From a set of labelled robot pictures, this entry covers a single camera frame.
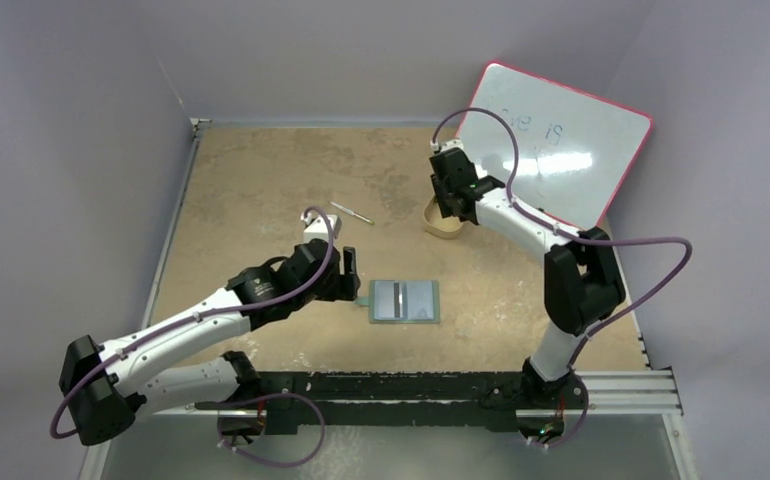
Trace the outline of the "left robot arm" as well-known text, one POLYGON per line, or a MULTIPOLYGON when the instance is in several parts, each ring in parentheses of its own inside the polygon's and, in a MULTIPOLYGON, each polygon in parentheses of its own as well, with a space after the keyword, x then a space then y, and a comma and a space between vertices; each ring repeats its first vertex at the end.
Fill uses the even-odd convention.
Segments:
POLYGON ((206 299, 147 329, 96 342, 82 336, 66 350, 63 399, 51 420, 55 439, 76 435, 104 443, 137 420, 199 402, 245 409, 258 399, 258 375, 242 353, 226 352, 191 367, 181 361, 233 337, 288 319, 313 301, 353 302, 357 252, 314 239, 246 268, 206 299))

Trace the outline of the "green card holder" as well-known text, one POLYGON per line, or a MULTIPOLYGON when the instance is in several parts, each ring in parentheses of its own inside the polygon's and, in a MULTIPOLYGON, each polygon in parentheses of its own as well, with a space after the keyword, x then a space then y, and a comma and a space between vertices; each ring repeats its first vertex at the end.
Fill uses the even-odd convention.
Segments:
POLYGON ((439 324, 437 280, 371 280, 368 294, 354 303, 368 310, 372 324, 439 324))

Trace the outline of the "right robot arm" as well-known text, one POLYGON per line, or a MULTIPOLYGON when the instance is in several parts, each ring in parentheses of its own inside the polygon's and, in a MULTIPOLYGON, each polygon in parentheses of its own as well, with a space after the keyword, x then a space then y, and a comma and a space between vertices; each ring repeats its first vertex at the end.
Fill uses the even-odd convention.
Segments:
POLYGON ((479 176, 457 141, 430 157, 431 183, 444 218, 454 217, 503 235, 532 253, 543 267, 544 308, 550 323, 522 367, 522 392, 537 407, 557 399, 572 372, 574 352, 593 324, 625 302, 626 290, 613 250, 586 245, 606 240, 600 228, 546 227, 518 212, 503 181, 479 176))

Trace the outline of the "silver striped credit card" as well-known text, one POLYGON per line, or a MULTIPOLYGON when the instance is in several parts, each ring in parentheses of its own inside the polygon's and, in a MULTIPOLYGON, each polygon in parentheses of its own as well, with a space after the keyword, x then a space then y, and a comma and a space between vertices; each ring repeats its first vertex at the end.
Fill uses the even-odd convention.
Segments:
POLYGON ((400 320, 404 317, 404 283, 395 281, 385 289, 384 296, 391 301, 387 314, 389 320, 400 320))

